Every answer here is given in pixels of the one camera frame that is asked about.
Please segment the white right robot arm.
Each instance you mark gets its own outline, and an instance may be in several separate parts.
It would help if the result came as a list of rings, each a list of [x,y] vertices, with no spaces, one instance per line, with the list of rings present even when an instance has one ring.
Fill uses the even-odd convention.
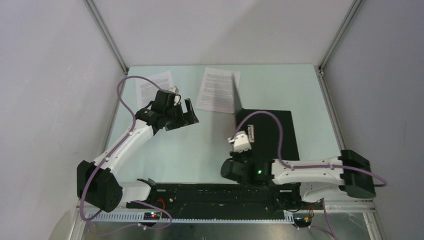
[[[253,159],[247,152],[235,153],[224,161],[220,174],[249,187],[300,183],[300,190],[290,196],[297,209],[340,192],[355,199],[373,199],[377,195],[370,161],[348,149],[340,156],[305,162]]]

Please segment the red and black file folder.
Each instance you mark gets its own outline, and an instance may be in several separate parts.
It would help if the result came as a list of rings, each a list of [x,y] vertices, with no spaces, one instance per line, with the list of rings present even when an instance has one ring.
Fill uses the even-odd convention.
[[[292,112],[290,110],[266,110],[275,118],[259,113],[250,117],[240,128],[248,136],[252,155],[258,159],[276,159],[282,128],[281,158],[287,161],[299,161],[300,155],[296,140]]]

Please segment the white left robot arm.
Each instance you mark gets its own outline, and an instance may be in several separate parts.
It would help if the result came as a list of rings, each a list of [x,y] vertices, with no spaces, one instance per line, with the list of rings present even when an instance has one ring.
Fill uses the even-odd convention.
[[[83,160],[76,169],[77,197],[110,213],[119,204],[139,201],[145,208],[153,208],[158,194],[146,180],[122,182],[118,175],[135,152],[159,130],[171,131],[197,124],[189,98],[182,99],[172,90],[160,89],[147,107],[132,113],[132,123],[122,136],[105,152],[92,161]]]

